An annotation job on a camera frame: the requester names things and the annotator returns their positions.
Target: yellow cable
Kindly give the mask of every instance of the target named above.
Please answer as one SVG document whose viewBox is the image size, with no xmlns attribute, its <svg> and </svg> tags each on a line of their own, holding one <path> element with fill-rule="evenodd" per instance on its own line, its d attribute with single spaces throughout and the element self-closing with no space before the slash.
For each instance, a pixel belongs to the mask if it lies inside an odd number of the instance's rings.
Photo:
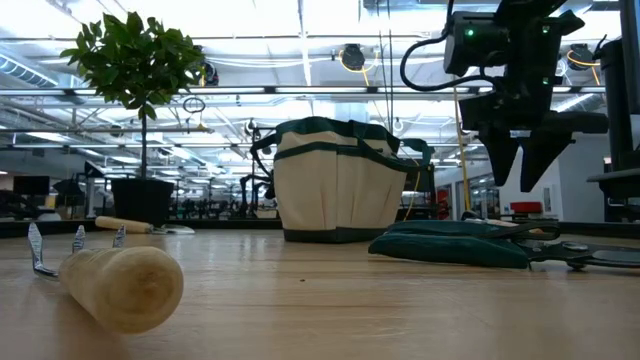
<svg viewBox="0 0 640 360">
<path fill-rule="evenodd" d="M 582 65 L 582 66 L 600 66 L 600 63 L 587 63 L 587 62 L 584 62 L 584 61 L 578 61 L 578 60 L 572 58 L 571 54 L 573 54 L 573 50 L 569 50 L 569 52 L 567 53 L 567 59 L 569 59 L 569 61 L 571 61 L 572 63 L 576 63 L 576 64 Z"/>
<path fill-rule="evenodd" d="M 367 87 L 369 87 L 369 78 L 367 77 L 367 72 L 366 71 L 362 71 L 362 75 L 364 76 L 364 83 L 367 84 Z"/>
<path fill-rule="evenodd" d="M 598 86 L 600 86 L 600 79 L 598 79 L 598 73 L 596 73 L 595 66 L 591 67 L 591 71 L 593 72 L 593 78 L 596 79 L 596 84 L 598 84 Z"/>
<path fill-rule="evenodd" d="M 464 186 L 465 210 L 471 210 L 471 199 L 469 195 L 469 179 L 467 178 L 467 163 L 464 159 L 464 144 L 462 143 L 462 133 L 460 131 L 460 111 L 458 109 L 458 89 L 453 87 L 453 103 L 456 107 L 456 133 L 458 134 L 458 148 L 460 149 L 460 162 L 462 163 L 462 180 Z"/>
<path fill-rule="evenodd" d="M 354 72 L 354 73 L 365 72 L 366 73 L 366 72 L 369 72 L 369 70 L 373 69 L 373 67 L 378 64 L 378 52 L 376 51 L 376 57 L 373 59 L 373 64 L 371 64 L 371 66 L 369 66 L 367 69 L 365 69 L 363 67 L 360 70 L 351 70 L 342 62 L 342 53 L 343 52 L 344 52 L 344 50 L 340 50 L 340 52 L 338 53 L 338 59 L 340 60 L 340 64 L 342 65 L 342 67 L 345 70 L 347 70 L 348 72 Z"/>
</svg>

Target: bag handle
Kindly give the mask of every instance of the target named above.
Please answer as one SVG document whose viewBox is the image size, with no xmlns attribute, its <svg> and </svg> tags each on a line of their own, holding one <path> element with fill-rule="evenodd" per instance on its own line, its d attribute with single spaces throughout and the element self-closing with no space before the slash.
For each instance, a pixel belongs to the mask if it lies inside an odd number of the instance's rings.
<svg viewBox="0 0 640 360">
<path fill-rule="evenodd" d="M 260 167 L 260 169 L 262 169 L 262 171 L 264 171 L 264 173 L 267 174 L 269 179 L 271 179 L 271 172 L 267 170 L 267 168 L 264 166 L 264 164 L 260 160 L 260 156 L 258 155 L 258 150 L 268 148 L 269 146 L 275 143 L 276 143 L 276 134 L 271 134 L 263 139 L 260 139 L 254 142 L 253 145 L 251 145 L 251 149 L 249 149 L 251 156 L 253 156 L 253 160 L 255 160 L 258 163 L 258 166 Z"/>
<path fill-rule="evenodd" d="M 422 160 L 418 163 L 418 165 L 409 165 L 403 161 L 388 158 L 372 148 L 360 136 L 358 136 L 357 139 L 358 147 L 360 148 L 360 150 L 362 150 L 367 158 L 397 171 L 415 173 L 429 166 L 429 163 L 431 162 L 431 154 L 433 153 L 433 149 L 429 145 L 427 145 L 426 141 L 421 139 L 402 140 L 402 142 L 404 142 L 405 145 L 409 146 L 412 150 L 422 153 Z"/>
</svg>

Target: potted plant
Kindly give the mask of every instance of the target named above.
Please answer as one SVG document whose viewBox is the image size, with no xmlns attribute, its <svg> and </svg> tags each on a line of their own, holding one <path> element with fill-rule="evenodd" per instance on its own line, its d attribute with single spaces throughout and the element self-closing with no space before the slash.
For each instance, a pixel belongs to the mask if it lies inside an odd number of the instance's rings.
<svg viewBox="0 0 640 360">
<path fill-rule="evenodd" d="M 161 225 L 167 214 L 173 184 L 147 179 L 147 119 L 156 119 L 154 105 L 171 101 L 181 89 L 197 85 L 204 55 L 189 36 L 164 29 L 155 18 L 145 29 L 133 12 L 123 23 L 104 14 L 97 23 L 83 24 L 76 48 L 61 57 L 77 62 L 78 74 L 96 89 L 105 102 L 119 102 L 137 110 L 142 122 L 140 178 L 112 180 L 116 215 Z"/>
</svg>

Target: wooden handle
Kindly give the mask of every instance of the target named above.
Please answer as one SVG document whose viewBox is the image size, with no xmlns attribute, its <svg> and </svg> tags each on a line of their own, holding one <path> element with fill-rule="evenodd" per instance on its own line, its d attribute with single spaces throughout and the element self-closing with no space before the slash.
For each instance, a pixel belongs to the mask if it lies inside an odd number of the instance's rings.
<svg viewBox="0 0 640 360">
<path fill-rule="evenodd" d="M 60 282 L 103 327 L 141 333 L 162 324 L 182 298 L 180 265 L 154 247 L 80 250 Z"/>
<path fill-rule="evenodd" d="M 140 221 L 118 219 L 109 216 L 98 216 L 96 218 L 97 227 L 118 230 L 122 225 L 126 226 L 127 232 L 130 234 L 148 234 L 153 231 L 153 225 Z"/>
</svg>

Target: green leaves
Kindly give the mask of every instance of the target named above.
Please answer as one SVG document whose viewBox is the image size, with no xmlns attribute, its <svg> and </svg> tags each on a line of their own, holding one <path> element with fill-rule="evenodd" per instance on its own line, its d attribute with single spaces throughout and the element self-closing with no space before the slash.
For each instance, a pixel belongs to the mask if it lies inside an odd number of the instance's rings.
<svg viewBox="0 0 640 360">
<path fill-rule="evenodd" d="M 142 25 L 142 19 L 140 19 L 138 13 L 129 13 L 127 17 L 127 30 L 129 30 L 129 34 L 131 34 L 132 37 L 137 37 L 143 29 L 144 25 Z"/>
<path fill-rule="evenodd" d="M 104 72 L 104 83 L 107 85 L 111 85 L 117 76 L 118 76 L 117 67 L 112 66 L 108 68 L 107 71 Z"/>
<path fill-rule="evenodd" d="M 78 74 L 105 102 L 137 110 L 140 119 L 156 119 L 154 106 L 197 84 L 204 62 L 190 37 L 165 31 L 153 17 L 145 23 L 137 13 L 129 13 L 126 22 L 104 14 L 102 21 L 83 24 L 76 48 L 60 56 L 78 64 Z"/>
<path fill-rule="evenodd" d="M 157 118 L 156 111 L 153 109 L 153 106 L 149 104 L 144 104 L 144 113 L 147 114 L 147 116 L 149 116 L 153 120 Z"/>
</svg>

